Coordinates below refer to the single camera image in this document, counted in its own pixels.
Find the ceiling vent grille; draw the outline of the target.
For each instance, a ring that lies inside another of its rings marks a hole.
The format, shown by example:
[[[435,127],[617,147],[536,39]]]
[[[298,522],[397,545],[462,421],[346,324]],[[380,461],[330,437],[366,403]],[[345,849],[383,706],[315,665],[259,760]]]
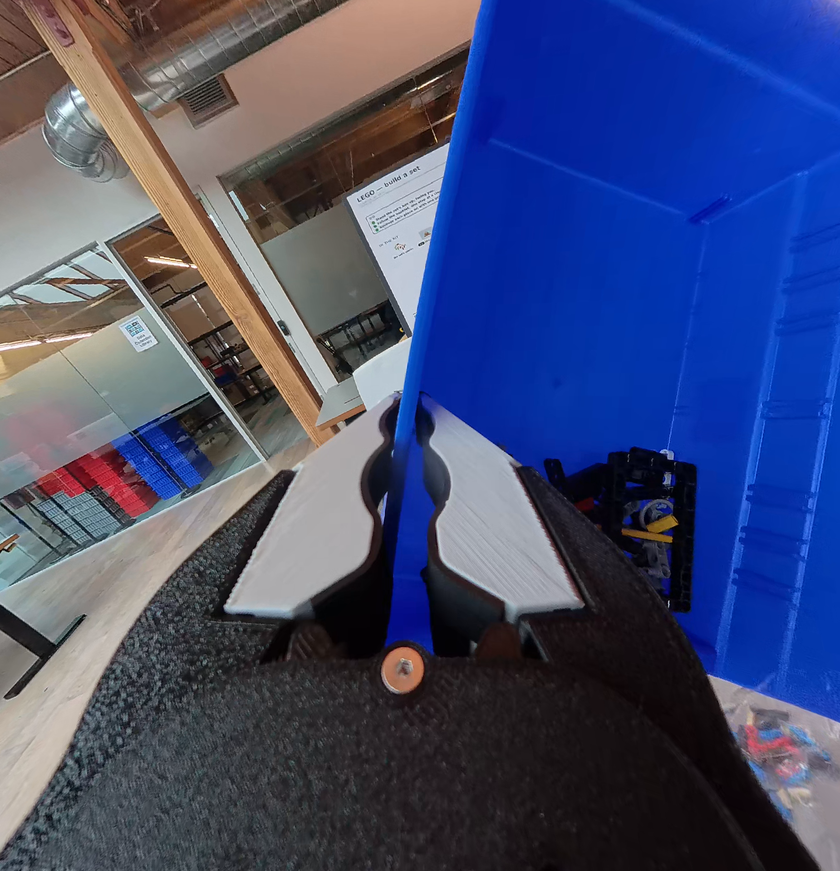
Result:
[[[239,105],[224,74],[209,78],[177,100],[193,129],[200,129]]]

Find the black brick frame assembly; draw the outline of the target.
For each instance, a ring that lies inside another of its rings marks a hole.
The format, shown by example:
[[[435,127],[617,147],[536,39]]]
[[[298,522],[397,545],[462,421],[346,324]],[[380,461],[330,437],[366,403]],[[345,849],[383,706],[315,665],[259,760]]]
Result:
[[[567,474],[559,459],[544,471],[555,489],[600,529],[649,580],[674,613],[693,597],[697,469],[673,452],[632,447]]]

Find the wooden post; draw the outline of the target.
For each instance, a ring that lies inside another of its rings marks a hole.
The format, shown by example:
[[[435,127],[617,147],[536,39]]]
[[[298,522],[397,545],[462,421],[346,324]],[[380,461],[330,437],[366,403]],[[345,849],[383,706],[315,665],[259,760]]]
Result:
[[[90,12],[78,2],[20,2],[20,6],[314,445],[330,440],[338,429],[316,426],[322,404],[318,391],[131,95],[90,26]]]

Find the stack of grey storage bins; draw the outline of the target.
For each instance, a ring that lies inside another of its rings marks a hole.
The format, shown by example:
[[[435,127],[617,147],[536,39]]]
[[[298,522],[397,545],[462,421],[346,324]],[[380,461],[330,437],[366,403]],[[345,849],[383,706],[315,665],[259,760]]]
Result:
[[[33,509],[77,547],[98,543],[130,527],[134,520],[100,487],[67,495],[30,488]]]

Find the white instruction sign board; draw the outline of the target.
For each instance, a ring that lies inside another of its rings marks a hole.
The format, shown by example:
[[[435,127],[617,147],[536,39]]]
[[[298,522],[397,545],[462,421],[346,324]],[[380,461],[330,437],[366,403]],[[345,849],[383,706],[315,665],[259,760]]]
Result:
[[[448,149],[415,158],[347,198],[407,334],[414,332]]]

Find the black table leg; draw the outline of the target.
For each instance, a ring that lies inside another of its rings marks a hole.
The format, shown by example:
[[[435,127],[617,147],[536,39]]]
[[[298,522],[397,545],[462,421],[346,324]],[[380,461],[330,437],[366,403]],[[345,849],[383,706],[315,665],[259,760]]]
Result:
[[[35,656],[33,665],[24,672],[3,698],[5,700],[16,698],[85,619],[85,614],[77,616],[55,640],[51,640],[0,603],[0,632]]]

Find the stack of blue storage bins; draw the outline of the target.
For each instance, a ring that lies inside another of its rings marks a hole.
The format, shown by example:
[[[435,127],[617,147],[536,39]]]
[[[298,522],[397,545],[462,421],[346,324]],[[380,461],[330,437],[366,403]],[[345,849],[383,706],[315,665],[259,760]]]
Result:
[[[155,418],[110,444],[160,500],[200,487],[214,471],[175,414]]]

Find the stack of red storage bins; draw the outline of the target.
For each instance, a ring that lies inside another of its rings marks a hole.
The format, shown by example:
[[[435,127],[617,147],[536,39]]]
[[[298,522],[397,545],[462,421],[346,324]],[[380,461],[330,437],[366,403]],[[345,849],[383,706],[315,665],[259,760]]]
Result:
[[[44,474],[34,483],[47,496],[101,495],[132,519],[141,517],[160,500],[134,466],[114,448],[90,452]]]

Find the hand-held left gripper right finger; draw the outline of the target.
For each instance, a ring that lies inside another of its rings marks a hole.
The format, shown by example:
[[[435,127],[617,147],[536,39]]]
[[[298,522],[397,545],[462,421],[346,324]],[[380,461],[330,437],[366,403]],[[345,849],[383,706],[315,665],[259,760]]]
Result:
[[[434,506],[423,577],[436,655],[469,655],[494,625],[585,607],[523,483],[526,467],[426,394],[420,446]]]

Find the paper notice on glass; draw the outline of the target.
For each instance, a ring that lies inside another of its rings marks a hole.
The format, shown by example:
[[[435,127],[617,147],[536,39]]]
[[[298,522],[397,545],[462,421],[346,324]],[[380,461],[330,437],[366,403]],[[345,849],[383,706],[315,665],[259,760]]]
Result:
[[[151,350],[159,343],[158,338],[139,315],[133,316],[118,326],[124,337],[138,353]]]

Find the background table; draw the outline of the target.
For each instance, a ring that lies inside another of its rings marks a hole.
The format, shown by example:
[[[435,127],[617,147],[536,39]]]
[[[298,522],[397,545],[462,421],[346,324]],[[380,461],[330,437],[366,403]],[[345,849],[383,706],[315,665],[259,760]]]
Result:
[[[316,428],[323,430],[333,428],[366,410],[356,386],[355,378],[349,376],[344,381],[330,387],[323,396]]]

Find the metal air duct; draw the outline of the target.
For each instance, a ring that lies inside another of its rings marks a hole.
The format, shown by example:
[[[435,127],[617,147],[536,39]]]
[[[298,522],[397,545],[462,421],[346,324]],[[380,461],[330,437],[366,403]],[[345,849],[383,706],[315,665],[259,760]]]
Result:
[[[106,51],[185,180],[199,182],[462,48],[479,5],[229,2],[114,57]],[[239,105],[193,129],[177,100],[219,74]],[[133,175],[71,80],[47,104],[42,138],[65,179],[91,186]]]

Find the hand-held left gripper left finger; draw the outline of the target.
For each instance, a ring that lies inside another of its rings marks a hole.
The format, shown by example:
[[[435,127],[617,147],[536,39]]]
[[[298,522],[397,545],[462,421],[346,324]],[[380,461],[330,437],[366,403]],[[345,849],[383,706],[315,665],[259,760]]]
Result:
[[[393,578],[380,508],[401,396],[386,396],[294,471],[226,597],[234,618],[314,621],[348,655],[384,647]]]

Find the pile of mixed toy bricks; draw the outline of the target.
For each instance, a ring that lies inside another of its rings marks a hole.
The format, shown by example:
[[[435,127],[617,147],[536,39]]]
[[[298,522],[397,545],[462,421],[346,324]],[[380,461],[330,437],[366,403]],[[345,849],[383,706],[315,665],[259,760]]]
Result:
[[[787,710],[731,707],[727,709],[734,740],[767,797],[790,825],[797,807],[812,807],[815,784],[840,780],[840,766],[825,746]]]

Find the blue plastic bin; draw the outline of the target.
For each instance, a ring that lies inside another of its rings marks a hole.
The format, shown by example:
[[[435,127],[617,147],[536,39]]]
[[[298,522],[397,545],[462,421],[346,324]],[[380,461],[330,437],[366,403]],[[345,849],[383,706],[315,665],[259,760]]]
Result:
[[[482,2],[405,399],[698,472],[705,668],[840,722],[840,2]]]

